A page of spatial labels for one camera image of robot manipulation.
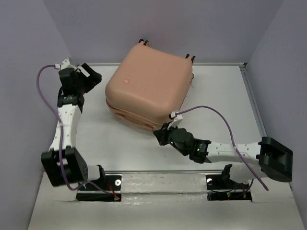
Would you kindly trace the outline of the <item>pink hard-shell suitcase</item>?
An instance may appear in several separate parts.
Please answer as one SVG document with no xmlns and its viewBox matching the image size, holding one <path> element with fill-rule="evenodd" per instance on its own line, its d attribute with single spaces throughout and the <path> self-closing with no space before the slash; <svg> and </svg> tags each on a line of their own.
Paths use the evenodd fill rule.
<svg viewBox="0 0 307 230">
<path fill-rule="evenodd" d="M 106 104 L 118 118 L 155 130 L 170 121 L 189 91 L 195 57 L 165 53 L 140 39 L 105 87 Z"/>
</svg>

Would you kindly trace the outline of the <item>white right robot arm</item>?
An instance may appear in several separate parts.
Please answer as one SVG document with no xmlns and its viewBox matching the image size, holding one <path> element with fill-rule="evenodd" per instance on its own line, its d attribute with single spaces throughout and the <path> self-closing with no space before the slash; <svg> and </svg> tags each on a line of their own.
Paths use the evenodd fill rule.
<svg viewBox="0 0 307 230">
<path fill-rule="evenodd" d="M 271 137 L 251 144 L 223 144 L 195 138 L 184 128 L 164 127 L 153 132 L 159 145 L 171 145 L 183 156 L 199 164 L 225 162 L 221 175 L 224 187 L 249 180 L 270 178 L 292 181 L 293 151 Z"/>
</svg>

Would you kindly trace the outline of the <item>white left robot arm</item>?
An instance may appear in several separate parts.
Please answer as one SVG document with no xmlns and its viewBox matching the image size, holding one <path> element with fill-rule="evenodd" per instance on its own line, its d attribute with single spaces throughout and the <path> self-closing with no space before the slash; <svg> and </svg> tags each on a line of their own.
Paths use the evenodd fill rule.
<svg viewBox="0 0 307 230">
<path fill-rule="evenodd" d="M 61 87 L 57 98 L 57 107 L 53 108 L 43 96 L 37 81 L 37 90 L 41 99 L 57 119 L 53 141 L 41 154 L 41 162 L 54 187 L 71 184 L 85 185 L 101 189 L 106 185 L 105 171 L 101 165 L 88 165 L 76 149 L 77 127 L 83 112 L 84 94 L 91 91 L 102 80 L 86 63 L 74 66 L 67 58 L 61 64 L 52 65 L 59 71 Z"/>
</svg>

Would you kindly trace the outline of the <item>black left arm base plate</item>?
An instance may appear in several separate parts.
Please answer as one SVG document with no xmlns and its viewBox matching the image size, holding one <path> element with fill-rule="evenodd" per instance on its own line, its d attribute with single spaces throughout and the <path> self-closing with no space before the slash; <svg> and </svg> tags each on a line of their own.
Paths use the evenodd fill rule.
<svg viewBox="0 0 307 230">
<path fill-rule="evenodd" d="M 80 202 L 121 202 L 121 174 L 106 174 L 106 179 L 87 183 L 77 190 L 76 200 Z"/>
</svg>

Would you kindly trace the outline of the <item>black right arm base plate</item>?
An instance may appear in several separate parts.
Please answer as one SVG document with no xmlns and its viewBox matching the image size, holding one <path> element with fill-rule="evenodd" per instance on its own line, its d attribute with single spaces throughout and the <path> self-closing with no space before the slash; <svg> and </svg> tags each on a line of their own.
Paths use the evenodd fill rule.
<svg viewBox="0 0 307 230">
<path fill-rule="evenodd" d="M 208 201 L 252 201 L 249 183 L 225 182 L 220 174 L 207 174 L 206 187 Z"/>
</svg>

